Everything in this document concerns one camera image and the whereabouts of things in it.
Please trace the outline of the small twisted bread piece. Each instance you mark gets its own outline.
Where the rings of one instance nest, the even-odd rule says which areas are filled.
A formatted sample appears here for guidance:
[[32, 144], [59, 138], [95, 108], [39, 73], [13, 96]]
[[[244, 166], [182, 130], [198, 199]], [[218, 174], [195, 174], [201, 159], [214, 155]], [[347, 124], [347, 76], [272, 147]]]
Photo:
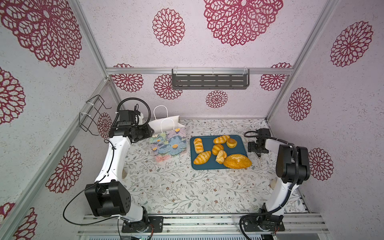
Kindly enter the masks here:
[[219, 164], [223, 164], [227, 157], [227, 153], [224, 150], [220, 150], [216, 156], [216, 162]]

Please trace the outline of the floral paper gift bag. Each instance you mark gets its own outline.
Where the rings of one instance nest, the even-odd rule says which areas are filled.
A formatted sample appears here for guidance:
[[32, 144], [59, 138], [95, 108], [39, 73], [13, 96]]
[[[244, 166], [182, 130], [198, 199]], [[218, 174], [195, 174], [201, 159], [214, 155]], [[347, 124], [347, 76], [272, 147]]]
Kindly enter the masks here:
[[149, 126], [154, 130], [150, 137], [151, 153], [156, 162], [176, 158], [186, 152], [187, 131], [179, 121], [179, 116], [166, 115], [165, 118], [154, 116]]

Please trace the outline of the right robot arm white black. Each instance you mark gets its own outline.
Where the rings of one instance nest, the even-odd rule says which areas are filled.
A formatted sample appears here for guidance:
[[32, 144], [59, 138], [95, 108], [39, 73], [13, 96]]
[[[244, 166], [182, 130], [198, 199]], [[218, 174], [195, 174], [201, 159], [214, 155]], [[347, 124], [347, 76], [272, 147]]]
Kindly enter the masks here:
[[277, 181], [273, 193], [263, 204], [261, 212], [250, 216], [258, 217], [263, 224], [279, 225], [291, 193], [311, 175], [309, 151], [305, 147], [272, 137], [257, 137], [255, 142], [249, 142], [248, 151], [258, 155], [269, 152], [277, 154]]

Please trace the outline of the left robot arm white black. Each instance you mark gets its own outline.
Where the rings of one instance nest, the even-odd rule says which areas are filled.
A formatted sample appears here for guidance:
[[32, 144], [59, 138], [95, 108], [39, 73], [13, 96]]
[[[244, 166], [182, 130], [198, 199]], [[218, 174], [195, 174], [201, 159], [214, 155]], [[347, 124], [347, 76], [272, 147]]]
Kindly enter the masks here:
[[124, 161], [133, 143], [150, 138], [149, 125], [129, 126], [123, 130], [112, 127], [105, 139], [108, 152], [95, 183], [86, 185], [85, 196], [95, 217], [118, 217], [137, 232], [148, 230], [150, 221], [146, 208], [133, 203], [122, 183]]

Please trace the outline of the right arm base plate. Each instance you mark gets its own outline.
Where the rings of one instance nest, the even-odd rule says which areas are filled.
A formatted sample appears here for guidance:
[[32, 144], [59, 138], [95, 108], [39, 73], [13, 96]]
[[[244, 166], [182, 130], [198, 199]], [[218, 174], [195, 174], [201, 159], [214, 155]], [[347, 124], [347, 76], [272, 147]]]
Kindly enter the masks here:
[[283, 215], [252, 216], [243, 220], [246, 232], [283, 232]]

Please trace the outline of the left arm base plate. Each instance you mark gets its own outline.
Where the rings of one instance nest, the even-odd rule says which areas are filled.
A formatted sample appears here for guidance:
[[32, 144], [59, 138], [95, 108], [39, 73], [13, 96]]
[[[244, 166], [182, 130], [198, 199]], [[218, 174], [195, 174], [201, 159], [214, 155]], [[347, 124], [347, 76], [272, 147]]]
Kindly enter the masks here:
[[164, 217], [149, 216], [139, 222], [128, 223], [123, 221], [123, 233], [161, 233], [163, 231]]

